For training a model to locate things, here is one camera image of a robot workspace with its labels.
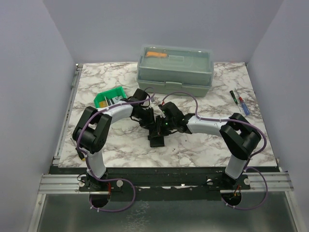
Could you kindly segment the black card holder wallet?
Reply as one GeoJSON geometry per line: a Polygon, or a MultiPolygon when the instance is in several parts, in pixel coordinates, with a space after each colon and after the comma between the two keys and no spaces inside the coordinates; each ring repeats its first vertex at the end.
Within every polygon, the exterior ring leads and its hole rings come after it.
{"type": "Polygon", "coordinates": [[[164,136],[159,132],[149,131],[148,140],[150,142],[150,147],[164,147],[164,136]]]}

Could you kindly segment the green plastic bin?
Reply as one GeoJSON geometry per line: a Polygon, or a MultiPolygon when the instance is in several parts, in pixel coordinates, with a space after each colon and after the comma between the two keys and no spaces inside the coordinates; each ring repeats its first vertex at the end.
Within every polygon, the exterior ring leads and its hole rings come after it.
{"type": "Polygon", "coordinates": [[[122,96],[122,99],[126,98],[126,94],[125,94],[124,89],[122,87],[116,87],[116,88],[113,88],[113,89],[110,89],[110,90],[107,90],[107,91],[104,91],[104,92],[97,94],[96,97],[94,98],[95,107],[99,108],[98,103],[99,103],[100,100],[102,100],[103,97],[113,98],[113,97],[116,97],[116,96],[122,96]]]}

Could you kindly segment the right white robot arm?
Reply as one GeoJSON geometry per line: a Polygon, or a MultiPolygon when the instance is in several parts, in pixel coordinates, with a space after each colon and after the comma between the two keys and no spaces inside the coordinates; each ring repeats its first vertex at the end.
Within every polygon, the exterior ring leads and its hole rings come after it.
{"type": "Polygon", "coordinates": [[[158,135],[166,136],[177,131],[187,134],[210,134],[220,136],[227,145],[231,157],[222,177],[222,184],[227,189],[239,185],[249,156],[256,149],[262,136],[256,127],[250,124],[243,115],[234,113],[229,118],[201,118],[195,114],[183,114],[172,102],[159,105],[164,117],[160,119],[158,135]]]}

